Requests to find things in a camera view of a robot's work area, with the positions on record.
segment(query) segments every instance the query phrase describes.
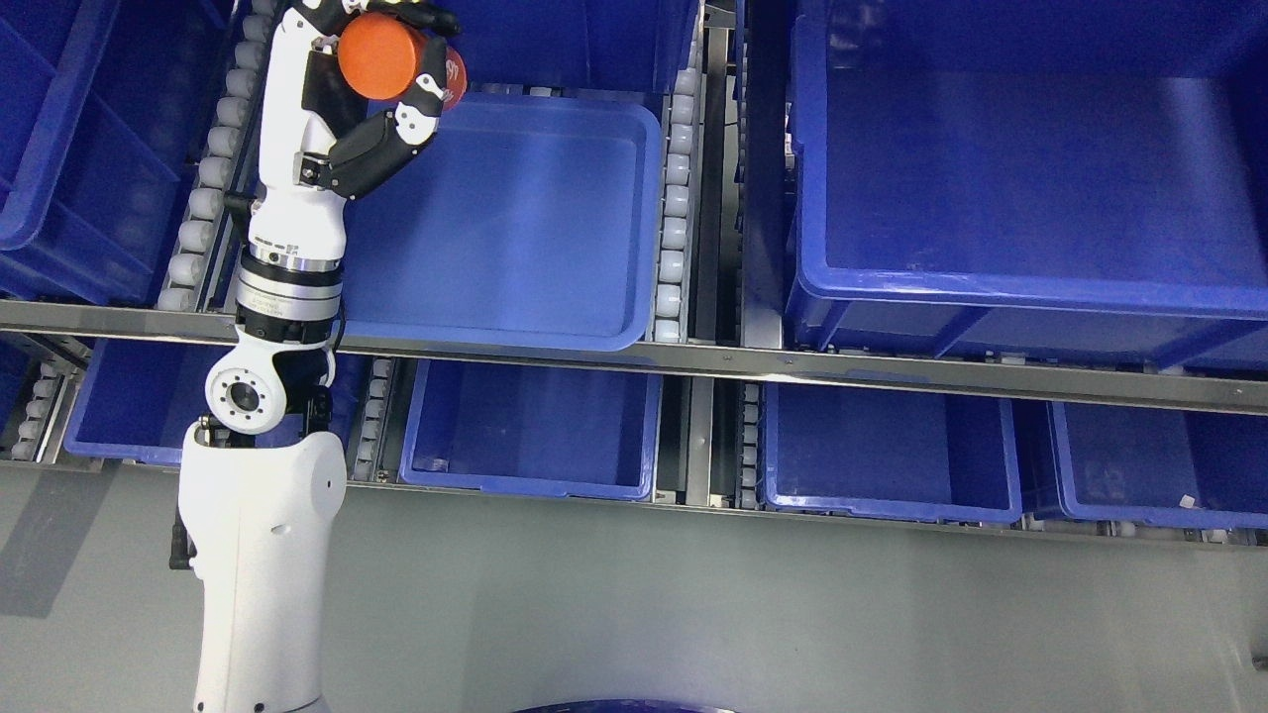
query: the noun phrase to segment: empty blue bin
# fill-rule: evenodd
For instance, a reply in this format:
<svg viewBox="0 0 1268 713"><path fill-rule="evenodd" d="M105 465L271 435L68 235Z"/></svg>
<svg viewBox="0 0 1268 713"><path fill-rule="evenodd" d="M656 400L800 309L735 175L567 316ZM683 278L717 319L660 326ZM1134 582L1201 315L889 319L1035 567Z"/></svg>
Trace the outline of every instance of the empty blue bin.
<svg viewBox="0 0 1268 713"><path fill-rule="evenodd" d="M539 497L647 500L661 377L420 362L401 481Z"/></svg>
<svg viewBox="0 0 1268 713"><path fill-rule="evenodd" d="M929 523L1022 515L1008 401L789 384L762 395L758 492L770 507Z"/></svg>
<svg viewBox="0 0 1268 713"><path fill-rule="evenodd" d="M207 372L227 351L223 346L101 340L71 412L66 450L179 466L185 431L207 412ZM342 354L336 359L330 430L346 443L365 395L370 359ZM298 443L302 425L302 416L287 416L256 443L265 448Z"/></svg>
<svg viewBox="0 0 1268 713"><path fill-rule="evenodd" d="M699 0L449 0L454 47L481 82L671 94Z"/></svg>
<svg viewBox="0 0 1268 713"><path fill-rule="evenodd" d="M663 134L638 104L468 94L346 209L347 334L612 351L647 331Z"/></svg>
<svg viewBox="0 0 1268 713"><path fill-rule="evenodd" d="M203 123L224 3L0 9L0 289L147 301Z"/></svg>
<svg viewBox="0 0 1268 713"><path fill-rule="evenodd" d="M1017 402L1026 510L1040 519L1268 528L1268 419Z"/></svg>
<svg viewBox="0 0 1268 713"><path fill-rule="evenodd" d="M796 343L1268 368L1268 1L801 9Z"/></svg>

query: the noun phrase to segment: blue tray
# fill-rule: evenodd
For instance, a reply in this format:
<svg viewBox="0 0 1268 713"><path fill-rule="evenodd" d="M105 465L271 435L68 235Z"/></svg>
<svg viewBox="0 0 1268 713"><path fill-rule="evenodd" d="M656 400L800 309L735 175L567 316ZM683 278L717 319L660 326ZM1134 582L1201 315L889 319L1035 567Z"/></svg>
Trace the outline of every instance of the blue tray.
<svg viewBox="0 0 1268 713"><path fill-rule="evenodd" d="M27 384L33 359L18 348L0 343L0 414L13 414Z"/></svg>
<svg viewBox="0 0 1268 713"><path fill-rule="evenodd" d="M1268 367L1268 1L801 5L795 341Z"/></svg>
<svg viewBox="0 0 1268 713"><path fill-rule="evenodd" d="M699 0L448 0L454 47L482 82L671 94Z"/></svg>
<svg viewBox="0 0 1268 713"><path fill-rule="evenodd" d="M226 36L223 0L0 8L0 291L146 303Z"/></svg>
<svg viewBox="0 0 1268 713"><path fill-rule="evenodd" d="M468 94L347 207L347 334L629 346L656 282L661 145L643 107Z"/></svg>
<svg viewBox="0 0 1268 713"><path fill-rule="evenodd" d="M661 377L420 362L401 454L411 485L647 500Z"/></svg>
<svg viewBox="0 0 1268 713"><path fill-rule="evenodd" d="M760 494L777 510L918 521L1022 515L1008 401L766 384Z"/></svg>
<svg viewBox="0 0 1268 713"><path fill-rule="evenodd" d="M1268 417L1060 402L1014 409L1026 510L1040 519L1268 528Z"/></svg>
<svg viewBox="0 0 1268 713"><path fill-rule="evenodd" d="M227 351L223 346L101 340L93 349L66 428L66 450L179 466L185 431L207 412L207 372ZM330 430L346 443L365 393L370 358L341 354L336 359ZM302 419L287 416L256 443L265 448L297 443Z"/></svg>

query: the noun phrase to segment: orange can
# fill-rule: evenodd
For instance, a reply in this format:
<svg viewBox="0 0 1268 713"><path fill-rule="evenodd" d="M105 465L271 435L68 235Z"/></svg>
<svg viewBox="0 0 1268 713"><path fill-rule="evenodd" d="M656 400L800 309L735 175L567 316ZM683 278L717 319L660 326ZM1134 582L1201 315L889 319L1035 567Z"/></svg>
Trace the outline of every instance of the orange can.
<svg viewBox="0 0 1268 713"><path fill-rule="evenodd" d="M399 98L418 76L427 36L383 13L358 15L339 38L339 69L354 91L377 101ZM445 110L467 91L467 66L450 47L445 57Z"/></svg>

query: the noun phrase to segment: steel shelf beam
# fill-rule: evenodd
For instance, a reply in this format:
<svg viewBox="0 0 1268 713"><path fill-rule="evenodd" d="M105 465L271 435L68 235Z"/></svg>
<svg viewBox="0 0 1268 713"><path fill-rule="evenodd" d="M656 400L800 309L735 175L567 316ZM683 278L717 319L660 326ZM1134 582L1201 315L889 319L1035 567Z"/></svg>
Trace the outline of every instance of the steel shelf beam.
<svg viewBox="0 0 1268 713"><path fill-rule="evenodd" d="M228 315L0 301L0 331L232 344ZM856 386L1155 409L1268 415L1268 382L696 344L569 351L349 335L342 351L753 382Z"/></svg>

